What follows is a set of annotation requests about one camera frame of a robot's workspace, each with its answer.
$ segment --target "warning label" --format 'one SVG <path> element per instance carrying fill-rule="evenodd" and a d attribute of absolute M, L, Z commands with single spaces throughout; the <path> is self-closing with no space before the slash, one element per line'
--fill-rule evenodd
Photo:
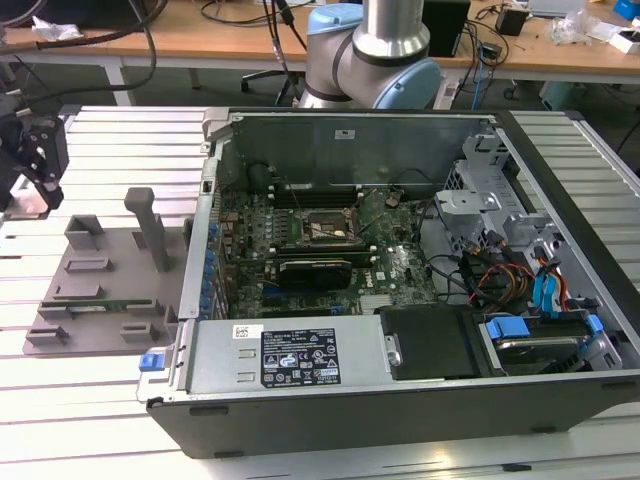
<path fill-rule="evenodd" d="M 261 382 L 266 388 L 339 384 L 335 330 L 262 332 Z"/>

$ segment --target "green circuit board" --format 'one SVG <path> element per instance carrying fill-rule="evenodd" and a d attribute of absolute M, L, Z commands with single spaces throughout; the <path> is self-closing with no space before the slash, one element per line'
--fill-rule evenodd
<path fill-rule="evenodd" d="M 435 301 L 433 282 L 412 241 L 417 203 L 399 202 L 390 208 L 385 202 L 391 195 L 388 189 L 376 189 L 353 209 L 278 209 L 266 196 L 226 192 L 221 208 L 222 247 L 227 265 L 237 275 L 228 317 L 360 315 L 373 313 L 376 306 L 384 304 Z M 274 260 L 274 247 L 279 251 L 281 246 L 304 246 L 313 241 L 340 243 L 340 238 L 326 234 L 323 228 L 329 223 L 329 231 L 340 231 L 335 230 L 336 225 L 345 223 L 345 218 L 346 223 L 351 222 L 349 245 L 361 245 L 363 250 L 341 254 L 354 267 L 347 288 L 290 292 L 279 288 L 266 274 L 281 261 Z M 335 256 L 329 250 L 324 254 L 296 254 L 295 258 Z"/>

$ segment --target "barcode sticker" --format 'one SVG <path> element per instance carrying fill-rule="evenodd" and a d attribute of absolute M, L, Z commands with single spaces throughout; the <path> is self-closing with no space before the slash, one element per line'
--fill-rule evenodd
<path fill-rule="evenodd" d="M 246 338 L 260 338 L 264 330 L 264 325 L 234 325 L 233 326 L 233 339 L 243 340 Z"/>

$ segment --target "blue latch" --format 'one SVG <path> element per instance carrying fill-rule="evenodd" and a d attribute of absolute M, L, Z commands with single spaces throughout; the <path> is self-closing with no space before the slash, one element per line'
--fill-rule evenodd
<path fill-rule="evenodd" d="M 499 338 L 518 338 L 531 335 L 527 323 L 522 317 L 494 317 L 485 323 L 492 340 Z"/>
<path fill-rule="evenodd" d="M 164 370 L 164 353 L 145 353 L 140 357 L 138 368 L 141 372 L 159 372 Z"/>
<path fill-rule="evenodd" d="M 552 275 L 538 276 L 533 284 L 533 305 L 540 307 L 553 318 L 558 317 L 558 312 L 553 308 L 553 295 L 557 284 L 556 277 Z"/>
<path fill-rule="evenodd" d="M 591 328 L 591 333 L 594 335 L 598 332 L 602 332 L 604 327 L 602 326 L 602 322 L 597 315 L 589 315 L 587 317 L 587 323 L 589 324 L 589 328 Z"/>

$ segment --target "small black box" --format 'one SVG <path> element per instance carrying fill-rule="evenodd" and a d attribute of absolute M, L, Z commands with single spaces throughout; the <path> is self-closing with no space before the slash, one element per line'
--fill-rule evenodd
<path fill-rule="evenodd" d="M 496 30 L 502 35 L 517 37 L 530 13 L 529 10 L 503 8 L 496 20 Z"/>
<path fill-rule="evenodd" d="M 425 0 L 422 23 L 431 33 L 430 57 L 455 56 L 470 6 L 470 0 Z"/>

